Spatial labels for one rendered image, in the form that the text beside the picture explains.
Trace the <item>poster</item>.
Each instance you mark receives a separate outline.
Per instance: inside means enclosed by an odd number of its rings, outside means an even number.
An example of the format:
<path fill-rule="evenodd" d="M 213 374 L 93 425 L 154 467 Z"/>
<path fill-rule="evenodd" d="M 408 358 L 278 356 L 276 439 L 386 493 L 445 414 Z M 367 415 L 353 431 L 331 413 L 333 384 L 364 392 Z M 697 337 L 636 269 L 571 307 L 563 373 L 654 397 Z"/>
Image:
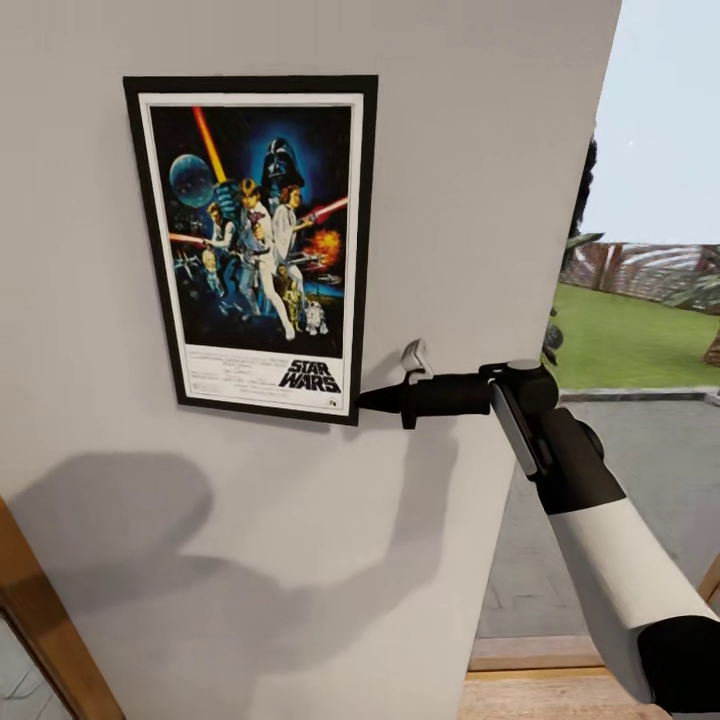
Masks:
<path fill-rule="evenodd" d="M 379 76 L 122 80 L 178 404 L 358 427 Z"/>

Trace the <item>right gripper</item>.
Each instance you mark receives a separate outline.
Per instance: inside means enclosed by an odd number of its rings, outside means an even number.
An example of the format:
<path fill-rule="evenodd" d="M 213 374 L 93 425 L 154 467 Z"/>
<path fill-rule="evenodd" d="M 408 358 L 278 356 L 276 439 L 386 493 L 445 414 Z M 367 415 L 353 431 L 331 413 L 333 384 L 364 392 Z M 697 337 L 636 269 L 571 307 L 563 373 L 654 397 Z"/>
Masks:
<path fill-rule="evenodd" d="M 416 429 L 417 417 L 444 417 L 460 414 L 458 376 L 434 375 L 410 384 L 410 371 L 400 385 L 360 394 L 354 403 L 361 409 L 402 415 L 403 429 Z"/>

